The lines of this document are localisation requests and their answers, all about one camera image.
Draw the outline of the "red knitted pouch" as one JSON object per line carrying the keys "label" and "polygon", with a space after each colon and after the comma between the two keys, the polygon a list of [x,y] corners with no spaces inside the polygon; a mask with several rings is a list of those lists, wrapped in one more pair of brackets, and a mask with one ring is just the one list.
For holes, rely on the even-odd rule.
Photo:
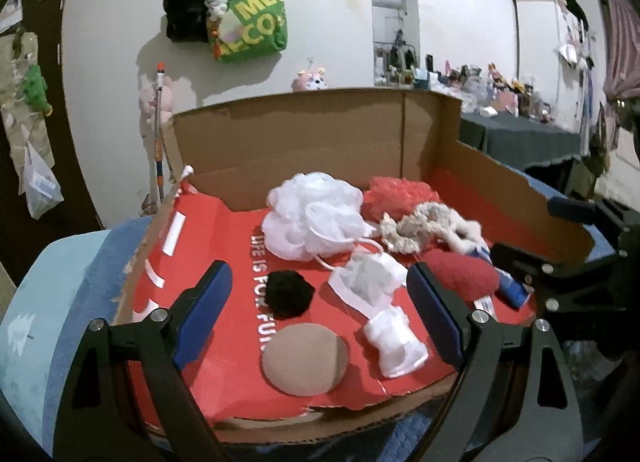
{"label": "red knitted pouch", "polygon": [[494,295],[498,290],[498,272],[479,257],[432,248],[421,260],[445,289],[455,292],[466,304]]}

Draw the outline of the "white refrigerator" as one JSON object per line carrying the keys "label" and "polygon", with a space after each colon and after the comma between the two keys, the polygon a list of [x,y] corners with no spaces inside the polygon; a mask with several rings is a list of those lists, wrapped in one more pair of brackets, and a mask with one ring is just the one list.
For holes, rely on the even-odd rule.
{"label": "white refrigerator", "polygon": [[550,123],[578,134],[589,122],[590,44],[562,0],[514,0],[518,79],[550,109]]}

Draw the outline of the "cream fluffy scrunchie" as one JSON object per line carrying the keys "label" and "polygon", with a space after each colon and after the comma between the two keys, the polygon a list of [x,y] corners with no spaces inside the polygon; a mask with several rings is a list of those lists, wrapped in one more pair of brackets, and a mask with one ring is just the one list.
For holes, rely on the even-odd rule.
{"label": "cream fluffy scrunchie", "polygon": [[459,254],[470,254],[479,248],[489,250],[479,222],[467,220],[438,202],[420,203],[398,222],[384,213],[378,229],[386,248],[402,255],[419,254],[433,242],[445,243],[450,251]]}

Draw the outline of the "pink curtain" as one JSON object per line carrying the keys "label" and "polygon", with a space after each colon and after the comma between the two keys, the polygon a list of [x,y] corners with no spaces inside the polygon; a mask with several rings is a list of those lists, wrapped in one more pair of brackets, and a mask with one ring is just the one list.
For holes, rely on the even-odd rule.
{"label": "pink curtain", "polygon": [[611,31],[604,92],[608,100],[639,97],[639,15],[630,0],[608,0]]}

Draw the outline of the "orange handled mop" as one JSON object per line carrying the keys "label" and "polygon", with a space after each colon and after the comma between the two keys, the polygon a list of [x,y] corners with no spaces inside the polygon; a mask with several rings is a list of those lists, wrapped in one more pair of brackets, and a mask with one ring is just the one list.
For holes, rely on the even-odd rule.
{"label": "orange handled mop", "polygon": [[159,62],[156,67],[155,109],[154,109],[154,163],[158,202],[164,200],[163,141],[160,134],[162,126],[162,95],[164,87],[165,63]]}

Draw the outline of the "red mesh bath pouf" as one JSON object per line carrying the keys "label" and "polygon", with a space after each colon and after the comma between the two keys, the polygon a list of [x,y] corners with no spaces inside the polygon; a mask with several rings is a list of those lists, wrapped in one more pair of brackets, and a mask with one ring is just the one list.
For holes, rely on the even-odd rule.
{"label": "red mesh bath pouf", "polygon": [[424,202],[440,202],[439,194],[426,182],[376,176],[363,193],[361,214],[371,222],[380,222],[385,214],[401,220]]}

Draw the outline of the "white plastic bag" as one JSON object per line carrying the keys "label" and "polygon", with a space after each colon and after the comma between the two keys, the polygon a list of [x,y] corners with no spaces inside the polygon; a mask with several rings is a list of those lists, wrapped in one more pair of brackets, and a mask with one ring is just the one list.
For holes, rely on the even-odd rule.
{"label": "white plastic bag", "polygon": [[25,148],[24,182],[27,208],[35,220],[64,201],[52,170],[30,142]]}

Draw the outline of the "pink plush toy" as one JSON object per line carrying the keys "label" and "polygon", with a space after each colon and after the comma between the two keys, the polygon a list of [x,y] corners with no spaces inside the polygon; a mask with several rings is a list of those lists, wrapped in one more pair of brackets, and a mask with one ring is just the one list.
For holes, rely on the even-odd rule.
{"label": "pink plush toy", "polygon": [[315,66],[313,58],[308,59],[306,69],[298,71],[292,81],[293,92],[314,92],[327,88],[326,69],[322,66]]}

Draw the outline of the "black pompom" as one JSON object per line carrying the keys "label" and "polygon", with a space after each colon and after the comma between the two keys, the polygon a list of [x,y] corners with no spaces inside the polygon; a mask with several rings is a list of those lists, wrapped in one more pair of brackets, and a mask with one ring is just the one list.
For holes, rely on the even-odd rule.
{"label": "black pompom", "polygon": [[316,289],[299,272],[272,272],[265,288],[265,303],[280,320],[298,318],[310,307]]}

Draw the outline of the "beige round powder puff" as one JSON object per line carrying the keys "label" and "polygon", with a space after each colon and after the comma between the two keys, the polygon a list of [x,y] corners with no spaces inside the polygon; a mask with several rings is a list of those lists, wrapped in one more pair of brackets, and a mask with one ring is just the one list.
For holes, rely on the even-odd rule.
{"label": "beige round powder puff", "polygon": [[276,333],[262,352],[262,374],[277,390],[295,397],[329,393],[349,365],[346,343],[326,326],[299,323]]}

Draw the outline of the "small white sock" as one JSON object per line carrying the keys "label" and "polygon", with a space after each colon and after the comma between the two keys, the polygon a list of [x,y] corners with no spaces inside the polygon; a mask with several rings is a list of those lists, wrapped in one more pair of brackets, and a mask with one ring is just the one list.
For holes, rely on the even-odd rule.
{"label": "small white sock", "polygon": [[405,312],[388,306],[363,327],[367,341],[378,350],[378,368],[384,378],[400,378],[420,369],[428,359],[426,345],[410,329]]}

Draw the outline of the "white mesh bath pouf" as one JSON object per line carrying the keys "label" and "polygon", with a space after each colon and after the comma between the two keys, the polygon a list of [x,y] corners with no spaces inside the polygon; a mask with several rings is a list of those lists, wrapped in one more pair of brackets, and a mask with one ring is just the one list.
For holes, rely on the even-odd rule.
{"label": "white mesh bath pouf", "polygon": [[266,249],[281,260],[314,260],[332,271],[328,259],[352,252],[358,245],[384,248],[370,238],[372,226],[360,210],[363,193],[329,174],[296,174],[267,196],[268,214],[262,220]]}

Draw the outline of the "pale pink hanging plush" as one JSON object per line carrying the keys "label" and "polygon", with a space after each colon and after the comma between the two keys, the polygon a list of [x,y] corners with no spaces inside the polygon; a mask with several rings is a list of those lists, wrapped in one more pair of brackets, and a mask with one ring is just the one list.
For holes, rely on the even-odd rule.
{"label": "pale pink hanging plush", "polygon": [[[139,100],[142,107],[145,122],[152,125],[155,120],[156,110],[156,85],[149,84],[141,89]],[[174,112],[174,100],[172,99],[172,79],[165,75],[162,94],[160,95],[160,124],[165,125]]]}

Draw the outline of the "red-lined cardboard box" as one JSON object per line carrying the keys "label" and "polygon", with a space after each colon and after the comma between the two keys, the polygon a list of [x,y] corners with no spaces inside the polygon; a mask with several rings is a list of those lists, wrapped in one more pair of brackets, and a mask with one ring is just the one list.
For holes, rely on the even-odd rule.
{"label": "red-lined cardboard box", "polygon": [[593,230],[553,217],[524,175],[458,138],[457,99],[424,90],[326,89],[242,99],[176,114],[164,127],[177,187],[166,196],[131,263],[115,322],[170,306],[216,260],[232,289],[198,360],[183,371],[223,442],[313,442],[400,416],[443,393],[452,367],[431,355],[388,380],[363,337],[366,319],[329,286],[340,254],[292,268],[316,292],[304,320],[326,326],[349,352],[344,378],[317,396],[288,396],[262,375],[262,351],[280,330],[265,304],[268,276],[290,264],[265,247],[270,190],[321,172],[363,189],[375,177],[426,182],[490,243],[577,266],[596,257]]}

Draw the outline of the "light blue blanket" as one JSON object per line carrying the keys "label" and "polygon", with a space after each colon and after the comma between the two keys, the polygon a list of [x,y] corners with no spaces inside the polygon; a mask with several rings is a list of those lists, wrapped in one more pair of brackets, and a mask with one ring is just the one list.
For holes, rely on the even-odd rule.
{"label": "light blue blanket", "polygon": [[44,397],[62,326],[106,230],[49,244],[18,286],[1,323],[1,391],[42,441]]}

